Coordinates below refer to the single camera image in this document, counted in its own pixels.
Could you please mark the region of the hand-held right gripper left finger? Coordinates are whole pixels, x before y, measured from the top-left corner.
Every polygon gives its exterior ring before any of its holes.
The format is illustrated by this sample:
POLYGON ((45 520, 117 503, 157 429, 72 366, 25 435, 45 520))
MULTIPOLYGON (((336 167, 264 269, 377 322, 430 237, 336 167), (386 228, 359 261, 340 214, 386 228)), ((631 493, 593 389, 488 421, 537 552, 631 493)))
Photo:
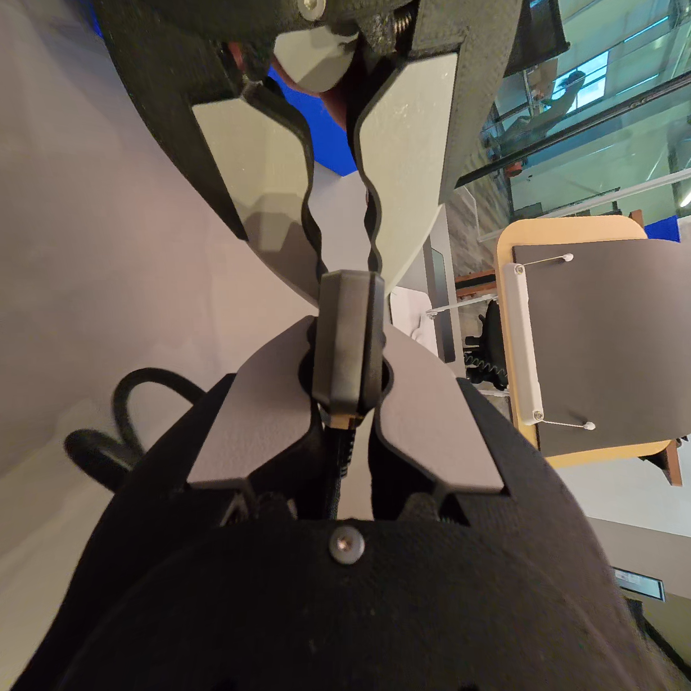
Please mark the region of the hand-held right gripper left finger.
POLYGON ((247 486, 294 500, 298 517, 324 516, 324 428, 300 374, 313 362, 307 316, 238 370, 187 476, 194 489, 247 486))

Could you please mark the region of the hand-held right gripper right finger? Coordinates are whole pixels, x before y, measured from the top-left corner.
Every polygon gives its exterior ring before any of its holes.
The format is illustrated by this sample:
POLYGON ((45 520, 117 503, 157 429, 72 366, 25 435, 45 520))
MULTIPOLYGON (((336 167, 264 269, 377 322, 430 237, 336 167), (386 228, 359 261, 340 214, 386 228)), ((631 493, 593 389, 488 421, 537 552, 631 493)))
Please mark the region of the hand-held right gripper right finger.
POLYGON ((368 441, 374 519, 396 520, 416 494, 439 510, 457 494, 500 495, 504 479, 452 371, 392 325, 384 336, 388 378, 368 441))

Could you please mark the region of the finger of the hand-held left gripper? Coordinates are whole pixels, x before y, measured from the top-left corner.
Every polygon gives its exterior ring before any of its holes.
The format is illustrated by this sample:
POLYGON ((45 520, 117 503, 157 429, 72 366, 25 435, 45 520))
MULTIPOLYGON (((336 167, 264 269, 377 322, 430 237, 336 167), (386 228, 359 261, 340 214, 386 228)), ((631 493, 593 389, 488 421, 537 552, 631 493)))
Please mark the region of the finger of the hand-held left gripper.
POLYGON ((198 128, 253 253, 313 306, 327 271, 309 209, 315 157, 309 126, 261 82, 237 98, 195 104, 198 128))
POLYGON ((442 204, 458 54, 384 58, 347 106, 348 143, 366 187, 369 271, 390 294, 419 254, 442 204))

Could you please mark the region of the blue plastic bin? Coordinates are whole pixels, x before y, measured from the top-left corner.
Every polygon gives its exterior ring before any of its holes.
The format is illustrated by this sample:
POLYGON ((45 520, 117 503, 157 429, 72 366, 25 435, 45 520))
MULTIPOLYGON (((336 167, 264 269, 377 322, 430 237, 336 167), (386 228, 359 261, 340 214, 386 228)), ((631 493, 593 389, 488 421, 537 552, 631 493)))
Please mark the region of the blue plastic bin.
POLYGON ((305 118, 315 154, 315 162, 341 177, 357 170, 346 132, 328 112, 324 101, 316 95, 297 91, 288 85, 274 67, 269 77, 277 82, 286 101, 305 118))

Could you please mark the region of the grey port hub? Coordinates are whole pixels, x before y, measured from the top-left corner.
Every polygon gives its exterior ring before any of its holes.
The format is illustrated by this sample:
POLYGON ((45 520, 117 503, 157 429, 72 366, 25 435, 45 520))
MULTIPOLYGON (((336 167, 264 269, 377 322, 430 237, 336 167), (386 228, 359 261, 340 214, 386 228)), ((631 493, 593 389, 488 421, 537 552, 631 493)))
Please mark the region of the grey port hub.
POLYGON ((381 398, 384 298, 385 283, 377 272, 322 276, 312 398, 330 428, 355 429, 381 398))

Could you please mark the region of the person's left hand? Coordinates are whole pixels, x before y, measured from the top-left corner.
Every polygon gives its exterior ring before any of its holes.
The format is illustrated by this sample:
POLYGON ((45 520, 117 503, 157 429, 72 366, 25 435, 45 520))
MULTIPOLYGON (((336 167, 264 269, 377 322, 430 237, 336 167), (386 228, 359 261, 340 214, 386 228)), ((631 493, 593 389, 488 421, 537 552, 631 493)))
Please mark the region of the person's left hand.
POLYGON ((338 83, 333 88, 319 95, 324 108, 333 118, 333 121, 343 130, 347 129, 348 96, 346 88, 338 83))

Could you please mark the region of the black office chair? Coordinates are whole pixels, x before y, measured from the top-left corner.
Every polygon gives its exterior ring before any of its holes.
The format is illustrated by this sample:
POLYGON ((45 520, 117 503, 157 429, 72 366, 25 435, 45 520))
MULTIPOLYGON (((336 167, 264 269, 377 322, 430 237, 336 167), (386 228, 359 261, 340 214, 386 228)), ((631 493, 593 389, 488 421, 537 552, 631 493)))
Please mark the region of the black office chair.
POLYGON ((479 315, 482 331, 479 337, 466 337, 464 365, 466 378, 472 384, 491 384, 496 390, 506 391, 509 385, 502 334, 500 309, 496 300, 488 303, 484 315, 479 315))

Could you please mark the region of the tan-edged dark panel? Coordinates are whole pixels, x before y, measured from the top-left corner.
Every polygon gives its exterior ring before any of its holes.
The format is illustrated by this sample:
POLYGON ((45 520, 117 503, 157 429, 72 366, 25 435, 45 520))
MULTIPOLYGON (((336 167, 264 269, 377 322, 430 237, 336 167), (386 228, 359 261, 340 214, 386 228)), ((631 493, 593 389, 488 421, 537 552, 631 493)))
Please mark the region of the tan-edged dark panel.
POLYGON ((690 244, 625 216, 511 223, 496 279, 514 427, 556 468, 647 457, 690 436, 690 244), (503 267, 527 271, 544 419, 525 426, 503 267))

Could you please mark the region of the glass partition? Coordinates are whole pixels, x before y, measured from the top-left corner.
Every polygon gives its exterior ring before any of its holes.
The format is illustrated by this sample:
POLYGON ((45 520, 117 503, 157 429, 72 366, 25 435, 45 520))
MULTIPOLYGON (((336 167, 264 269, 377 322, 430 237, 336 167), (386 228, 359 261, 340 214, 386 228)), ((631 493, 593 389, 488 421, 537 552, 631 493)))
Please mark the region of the glass partition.
POLYGON ((690 2, 557 7, 568 48, 503 80, 463 178, 460 207, 474 201, 483 244, 523 218, 690 214, 690 2), (583 87, 551 119, 542 101, 574 70, 583 87))

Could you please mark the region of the blue box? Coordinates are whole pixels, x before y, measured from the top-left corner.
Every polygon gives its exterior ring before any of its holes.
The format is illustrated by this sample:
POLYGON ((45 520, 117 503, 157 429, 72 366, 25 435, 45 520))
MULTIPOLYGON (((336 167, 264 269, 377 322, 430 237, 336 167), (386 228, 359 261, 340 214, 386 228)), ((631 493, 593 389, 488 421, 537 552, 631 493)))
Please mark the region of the blue box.
POLYGON ((676 215, 646 224, 644 230, 649 239, 668 240, 674 243, 681 241, 678 217, 676 215))

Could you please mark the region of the white bracket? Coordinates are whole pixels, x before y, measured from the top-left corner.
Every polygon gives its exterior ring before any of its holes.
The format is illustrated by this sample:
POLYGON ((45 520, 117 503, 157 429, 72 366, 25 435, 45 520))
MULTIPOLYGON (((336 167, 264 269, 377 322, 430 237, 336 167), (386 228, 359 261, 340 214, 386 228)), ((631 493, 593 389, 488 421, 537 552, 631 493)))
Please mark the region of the white bracket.
POLYGON ((544 410, 529 311, 527 271, 522 264, 507 263, 503 276, 519 418, 523 425, 535 426, 543 421, 544 410))

